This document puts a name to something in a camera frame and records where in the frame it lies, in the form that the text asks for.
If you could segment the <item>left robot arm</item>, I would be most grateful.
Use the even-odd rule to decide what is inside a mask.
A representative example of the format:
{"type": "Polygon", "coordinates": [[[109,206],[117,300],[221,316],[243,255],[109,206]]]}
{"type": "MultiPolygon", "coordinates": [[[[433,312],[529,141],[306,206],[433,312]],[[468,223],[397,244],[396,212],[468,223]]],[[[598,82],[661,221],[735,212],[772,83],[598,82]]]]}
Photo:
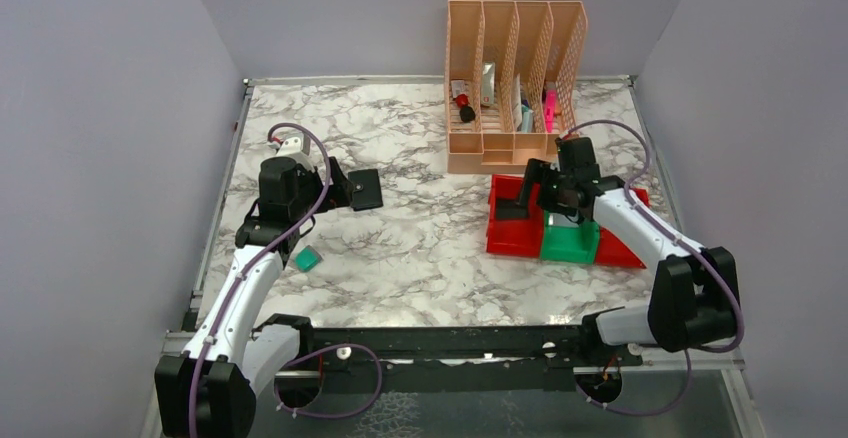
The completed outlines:
{"type": "Polygon", "coordinates": [[[334,157],[327,176],[300,152],[264,160],[259,196],[235,234],[229,274],[206,319],[178,355],[162,357],[154,372],[167,437],[245,437],[257,397],[272,375],[283,341],[251,341],[254,322],[271,285],[284,271],[315,214],[352,203],[354,184],[334,157]]]}

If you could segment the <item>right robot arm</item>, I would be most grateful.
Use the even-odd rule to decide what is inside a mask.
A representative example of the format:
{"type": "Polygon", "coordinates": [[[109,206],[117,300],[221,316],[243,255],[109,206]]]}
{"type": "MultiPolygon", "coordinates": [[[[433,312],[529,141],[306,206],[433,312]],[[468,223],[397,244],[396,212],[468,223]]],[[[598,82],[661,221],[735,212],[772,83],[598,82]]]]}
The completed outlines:
{"type": "Polygon", "coordinates": [[[583,320],[606,345],[638,344],[668,352],[722,352],[743,337],[736,263],[723,247],[680,234],[638,199],[629,183],[604,176],[590,139],[557,139],[556,163],[528,160],[520,191],[500,201],[498,218],[526,218],[532,205],[609,230],[653,273],[647,305],[618,308],[583,320]]]}

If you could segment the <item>black leather card holder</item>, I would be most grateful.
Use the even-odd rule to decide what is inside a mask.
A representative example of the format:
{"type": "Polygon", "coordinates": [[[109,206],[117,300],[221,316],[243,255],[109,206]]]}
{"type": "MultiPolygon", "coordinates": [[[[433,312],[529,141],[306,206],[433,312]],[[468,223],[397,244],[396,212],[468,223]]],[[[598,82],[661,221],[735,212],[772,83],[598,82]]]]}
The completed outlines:
{"type": "Polygon", "coordinates": [[[350,207],[356,211],[381,208],[383,203],[380,175],[377,169],[362,169],[348,174],[354,189],[350,207]]]}

